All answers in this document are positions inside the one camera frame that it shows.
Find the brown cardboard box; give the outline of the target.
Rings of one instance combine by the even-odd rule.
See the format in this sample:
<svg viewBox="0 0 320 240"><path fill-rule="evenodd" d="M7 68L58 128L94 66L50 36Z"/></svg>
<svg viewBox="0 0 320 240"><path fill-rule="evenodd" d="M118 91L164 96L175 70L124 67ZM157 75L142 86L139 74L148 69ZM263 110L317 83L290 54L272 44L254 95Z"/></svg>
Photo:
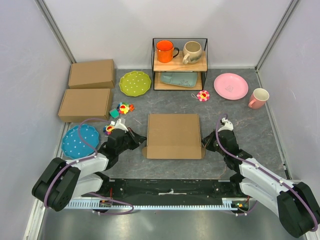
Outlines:
<svg viewBox="0 0 320 240"><path fill-rule="evenodd" d="M150 114L147 142L142 155L154 160L201 160L202 146L198 114Z"/></svg>

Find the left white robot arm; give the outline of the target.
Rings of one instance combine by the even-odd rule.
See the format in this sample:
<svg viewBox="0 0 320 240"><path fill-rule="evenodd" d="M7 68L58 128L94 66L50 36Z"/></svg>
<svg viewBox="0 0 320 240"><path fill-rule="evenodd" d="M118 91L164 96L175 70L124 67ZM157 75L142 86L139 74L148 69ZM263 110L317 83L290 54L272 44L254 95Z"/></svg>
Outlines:
<svg viewBox="0 0 320 240"><path fill-rule="evenodd" d="M95 153L71 162L56 157L51 160L31 190L31 194L56 212L64 209L73 198L93 193L99 197L110 191L110 178L102 172L112 168L119 155L135 150L147 138L127 130L115 129Z"/></svg>

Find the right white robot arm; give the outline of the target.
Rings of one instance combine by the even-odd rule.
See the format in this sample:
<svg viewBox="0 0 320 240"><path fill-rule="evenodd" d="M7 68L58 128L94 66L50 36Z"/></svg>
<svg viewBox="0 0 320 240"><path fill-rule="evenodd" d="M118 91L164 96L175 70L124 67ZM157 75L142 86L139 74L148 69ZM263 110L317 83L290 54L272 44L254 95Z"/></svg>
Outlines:
<svg viewBox="0 0 320 240"><path fill-rule="evenodd" d="M256 199L271 210L295 238L317 231L320 206L306 183L281 178L262 166L239 147L232 130L213 131L201 142L206 150L221 154L228 168L236 172L229 184L233 196L245 194Z"/></svg>

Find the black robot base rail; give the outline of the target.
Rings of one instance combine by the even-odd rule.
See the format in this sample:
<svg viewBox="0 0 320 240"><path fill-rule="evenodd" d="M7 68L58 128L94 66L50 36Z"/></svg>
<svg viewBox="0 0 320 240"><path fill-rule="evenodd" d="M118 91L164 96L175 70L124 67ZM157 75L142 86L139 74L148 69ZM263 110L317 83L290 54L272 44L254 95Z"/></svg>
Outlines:
<svg viewBox="0 0 320 240"><path fill-rule="evenodd" d="M130 179L104 180L98 194L106 197L135 195L159 196L161 194L209 196L214 198L246 198L240 188L229 180L217 179Z"/></svg>

